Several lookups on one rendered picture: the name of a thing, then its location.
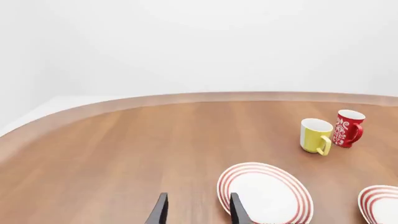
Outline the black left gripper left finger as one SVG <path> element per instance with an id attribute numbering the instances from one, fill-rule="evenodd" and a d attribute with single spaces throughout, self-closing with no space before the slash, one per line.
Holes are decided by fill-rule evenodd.
<path id="1" fill-rule="evenodd" d="M 163 192 L 159 195 L 155 207 L 146 220 L 146 224 L 166 224 L 169 208 L 168 194 Z"/>

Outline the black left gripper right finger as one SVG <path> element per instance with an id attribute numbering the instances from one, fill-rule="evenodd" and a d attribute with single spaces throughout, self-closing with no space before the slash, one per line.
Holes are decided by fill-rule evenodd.
<path id="1" fill-rule="evenodd" d="M 252 224 L 237 193 L 230 194 L 231 224 Z"/>

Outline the white plate with red rings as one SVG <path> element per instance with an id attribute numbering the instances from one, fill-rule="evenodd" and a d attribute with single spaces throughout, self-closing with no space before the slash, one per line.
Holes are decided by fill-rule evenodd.
<path id="1" fill-rule="evenodd" d="M 358 195 L 358 207 L 368 224 L 398 224 L 398 187 L 366 187 Z"/>
<path id="2" fill-rule="evenodd" d="M 230 195 L 238 194 L 254 224 L 309 224 L 315 208 L 309 191 L 298 179 L 260 162 L 227 168 L 219 176 L 216 192 L 227 213 Z"/>

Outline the yellow and white mug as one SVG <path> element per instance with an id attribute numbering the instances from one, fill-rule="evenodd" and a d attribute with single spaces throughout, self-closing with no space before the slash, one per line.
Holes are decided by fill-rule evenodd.
<path id="1" fill-rule="evenodd" d="M 300 146 L 304 151 L 327 156 L 331 148 L 332 124 L 315 118 L 301 121 Z"/>

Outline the red and white patterned mug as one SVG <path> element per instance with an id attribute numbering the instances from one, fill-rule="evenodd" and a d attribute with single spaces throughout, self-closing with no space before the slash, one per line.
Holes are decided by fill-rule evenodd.
<path id="1" fill-rule="evenodd" d="M 353 110 L 339 110 L 332 137 L 332 143 L 339 147 L 350 148 L 363 135 L 361 123 L 365 115 Z"/>

